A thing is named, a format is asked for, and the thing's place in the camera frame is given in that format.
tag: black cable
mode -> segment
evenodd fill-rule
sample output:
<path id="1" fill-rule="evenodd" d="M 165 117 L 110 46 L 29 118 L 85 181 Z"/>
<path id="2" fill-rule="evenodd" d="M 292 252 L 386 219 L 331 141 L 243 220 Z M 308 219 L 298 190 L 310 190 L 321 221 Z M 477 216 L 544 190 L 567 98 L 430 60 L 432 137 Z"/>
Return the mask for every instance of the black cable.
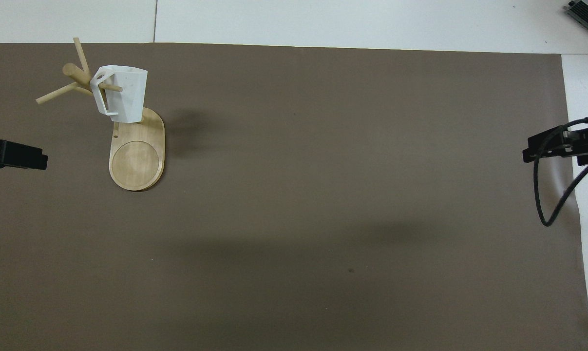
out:
<path id="1" fill-rule="evenodd" d="M 547 137 L 543 140 L 543 142 L 541 143 L 541 146 L 538 149 L 538 152 L 536 153 L 536 157 L 534 158 L 534 199 L 536 200 L 536 210 L 538 211 L 538 217 L 541 219 L 541 223 L 543 223 L 543 225 L 546 227 L 549 227 L 550 225 L 552 225 L 554 223 L 558 214 L 560 213 L 560 210 L 562 209 L 563 205 L 565 204 L 567 198 L 570 196 L 570 193 L 573 192 L 573 190 L 575 189 L 577 184 L 586 176 L 586 174 L 588 174 L 588 166 L 584 167 L 584 169 L 582 169 L 581 173 L 577 176 L 577 178 L 573 179 L 573 182 L 571 182 L 569 187 L 565 190 L 565 193 L 563 193 L 563 196 L 558 201 L 556 207 L 554 208 L 554 212 L 551 214 L 550 219 L 545 221 L 545 216 L 543 216 L 543 209 L 541 209 L 541 197 L 539 196 L 539 193 L 538 193 L 538 163 L 539 163 L 539 160 L 541 159 L 541 157 L 543 156 L 543 153 L 545 152 L 545 147 L 547 146 L 547 143 L 550 142 L 550 140 L 552 140 L 552 138 L 556 134 L 567 129 L 568 127 L 576 126 L 577 124 L 583 124 L 583 123 L 588 123 L 588 118 L 574 120 L 573 122 L 563 124 L 562 126 L 559 126 L 556 129 L 554 129 L 554 131 L 552 131 L 549 135 L 547 135 Z"/>

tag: white floor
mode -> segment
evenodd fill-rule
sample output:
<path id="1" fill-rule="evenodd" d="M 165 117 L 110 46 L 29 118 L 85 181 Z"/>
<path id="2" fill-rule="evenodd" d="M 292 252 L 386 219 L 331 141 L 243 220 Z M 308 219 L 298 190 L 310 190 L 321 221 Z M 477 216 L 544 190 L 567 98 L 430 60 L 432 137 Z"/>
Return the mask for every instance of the white floor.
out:
<path id="1" fill-rule="evenodd" d="M 588 31 L 566 0 L 0 1 L 0 42 L 208 42 L 563 54 L 588 116 Z M 518 152 L 524 147 L 519 145 Z M 577 187 L 588 288 L 588 176 Z"/>

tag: white mug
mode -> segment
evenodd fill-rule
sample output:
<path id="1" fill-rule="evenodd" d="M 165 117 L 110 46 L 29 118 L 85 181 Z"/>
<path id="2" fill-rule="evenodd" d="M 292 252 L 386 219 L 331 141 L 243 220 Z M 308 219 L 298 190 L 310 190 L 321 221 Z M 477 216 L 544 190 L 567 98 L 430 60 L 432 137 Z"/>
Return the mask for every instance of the white mug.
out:
<path id="1" fill-rule="evenodd" d="M 100 83 L 123 88 L 122 92 L 106 90 L 107 107 L 98 88 Z M 91 80 L 91 89 L 98 111 L 110 116 L 113 122 L 135 123 L 142 120 L 147 71 L 128 66 L 102 66 Z"/>

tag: wooden base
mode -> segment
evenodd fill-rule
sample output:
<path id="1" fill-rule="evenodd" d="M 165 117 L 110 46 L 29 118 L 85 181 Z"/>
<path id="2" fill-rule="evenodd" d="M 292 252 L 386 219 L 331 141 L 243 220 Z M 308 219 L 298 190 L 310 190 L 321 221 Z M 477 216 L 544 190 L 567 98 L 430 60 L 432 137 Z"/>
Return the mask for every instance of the wooden base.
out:
<path id="1" fill-rule="evenodd" d="M 109 164 L 114 182 L 130 191 L 153 186 L 164 171 L 164 142 L 164 123 L 151 109 L 142 109 L 142 122 L 115 122 Z"/>

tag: mug handle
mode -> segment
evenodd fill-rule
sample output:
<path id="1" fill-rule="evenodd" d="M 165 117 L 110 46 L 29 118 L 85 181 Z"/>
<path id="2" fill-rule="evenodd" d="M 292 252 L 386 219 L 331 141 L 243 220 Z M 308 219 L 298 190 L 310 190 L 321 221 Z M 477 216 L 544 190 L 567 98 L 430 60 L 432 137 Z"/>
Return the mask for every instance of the mug handle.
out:
<path id="1" fill-rule="evenodd" d="M 101 67 L 98 69 L 95 76 L 91 79 L 91 90 L 93 91 L 93 96 L 95 98 L 95 102 L 97 102 L 97 109 L 100 113 L 106 116 L 115 116 L 118 113 L 113 111 L 108 111 L 107 106 L 105 106 L 105 102 L 103 101 L 103 95 L 101 94 L 101 89 L 98 87 L 99 83 L 103 82 L 104 80 L 112 77 L 114 75 L 114 71 L 111 69 L 105 69 Z"/>

